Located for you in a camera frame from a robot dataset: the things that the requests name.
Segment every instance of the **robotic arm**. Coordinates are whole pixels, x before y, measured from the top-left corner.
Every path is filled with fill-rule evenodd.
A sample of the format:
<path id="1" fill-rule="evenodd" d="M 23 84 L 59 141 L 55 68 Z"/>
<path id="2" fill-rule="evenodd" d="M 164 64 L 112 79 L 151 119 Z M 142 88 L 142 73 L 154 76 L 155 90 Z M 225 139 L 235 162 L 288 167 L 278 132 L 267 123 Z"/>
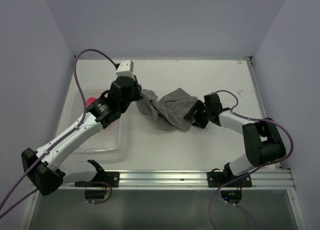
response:
<path id="1" fill-rule="evenodd" d="M 104 170 L 94 160 L 84 164 L 62 165 L 64 160 L 83 142 L 94 134 L 105 129 L 125 113 L 133 101 L 139 101 L 141 86 L 133 74 L 134 63 L 131 60 L 122 61 L 116 70 L 117 79 L 112 82 L 107 97 L 102 94 L 86 108 L 83 123 L 78 126 L 82 116 L 44 146 L 37 150 L 27 148 L 21 154 L 23 170 L 29 167 L 43 154 L 44 158 L 30 171 L 27 176 L 42 195 L 49 195 L 60 185 L 79 181 L 101 182 Z M 61 140 L 50 152 L 47 149 L 65 134 L 72 132 Z"/>
<path id="2" fill-rule="evenodd" d="M 205 95 L 204 103 L 198 100 L 184 116 L 185 119 L 192 117 L 194 118 L 192 125 L 196 127 L 204 129 L 210 121 L 243 135 L 245 154 L 227 163 L 223 172 L 212 171 L 210 173 L 210 177 L 218 183 L 227 183 L 258 166 L 286 155 L 286 148 L 274 124 L 265 121 L 251 121 L 234 115 L 230 108 L 222 107 L 217 93 Z"/>

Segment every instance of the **white wall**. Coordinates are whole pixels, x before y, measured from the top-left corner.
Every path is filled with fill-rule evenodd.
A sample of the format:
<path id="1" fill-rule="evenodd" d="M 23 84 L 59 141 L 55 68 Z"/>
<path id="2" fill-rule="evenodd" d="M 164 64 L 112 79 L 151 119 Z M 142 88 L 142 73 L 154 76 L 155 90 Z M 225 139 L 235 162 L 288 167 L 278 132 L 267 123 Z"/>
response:
<path id="1" fill-rule="evenodd" d="M 240 59 L 254 55 L 285 0 L 46 1 L 74 55 Z"/>
<path id="2" fill-rule="evenodd" d="M 253 58 L 266 112 L 293 135 L 292 170 L 309 229 L 319 229 L 320 0 L 286 0 Z"/>
<path id="3" fill-rule="evenodd" d="M 55 134 L 73 56 L 45 0 L 0 0 L 0 199 L 22 174 L 21 152 Z M 6 209 L 30 191 L 27 179 Z M 25 203 L 0 220 L 17 229 Z"/>

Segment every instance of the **towel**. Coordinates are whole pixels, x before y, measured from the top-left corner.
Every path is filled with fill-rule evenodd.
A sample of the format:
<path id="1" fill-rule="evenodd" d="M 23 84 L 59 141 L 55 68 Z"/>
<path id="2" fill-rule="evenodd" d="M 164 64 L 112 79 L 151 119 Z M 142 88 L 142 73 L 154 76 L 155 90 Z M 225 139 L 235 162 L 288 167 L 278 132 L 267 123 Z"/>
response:
<path id="1" fill-rule="evenodd" d="M 136 102 L 139 112 L 152 116 L 160 129 L 166 131 L 190 129 L 192 120 L 184 119 L 184 116 L 198 100 L 196 96 L 190 96 L 181 88 L 165 95 L 159 101 L 152 90 L 143 89 L 141 95 L 143 99 Z"/>

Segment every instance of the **red object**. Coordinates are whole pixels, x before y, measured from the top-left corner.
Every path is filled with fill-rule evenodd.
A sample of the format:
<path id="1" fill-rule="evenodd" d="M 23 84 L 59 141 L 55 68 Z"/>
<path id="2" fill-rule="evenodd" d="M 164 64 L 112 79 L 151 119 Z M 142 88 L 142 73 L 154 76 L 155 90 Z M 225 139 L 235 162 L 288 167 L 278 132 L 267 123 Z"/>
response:
<path id="1" fill-rule="evenodd" d="M 90 106 L 90 105 L 93 103 L 94 100 L 96 100 L 95 97 L 89 97 L 89 98 L 87 99 L 87 101 L 85 102 L 85 106 L 86 106 L 86 107 Z"/>

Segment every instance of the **white plastic basket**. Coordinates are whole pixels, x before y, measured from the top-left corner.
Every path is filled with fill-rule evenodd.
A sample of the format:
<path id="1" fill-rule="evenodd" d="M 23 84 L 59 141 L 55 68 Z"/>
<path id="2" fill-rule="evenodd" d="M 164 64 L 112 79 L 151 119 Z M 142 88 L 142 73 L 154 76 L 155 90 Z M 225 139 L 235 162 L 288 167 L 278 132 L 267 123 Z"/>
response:
<path id="1" fill-rule="evenodd" d="M 106 89 L 88 89 L 84 90 L 85 100 L 90 97 L 98 98 Z M 74 94 L 71 107 L 69 125 L 73 124 L 83 113 L 83 103 L 79 91 Z M 93 135 L 82 145 L 80 145 L 74 153 L 90 154 L 105 153 L 114 151 L 119 148 L 122 137 L 122 120 L 121 118 L 111 123 L 106 129 Z"/>

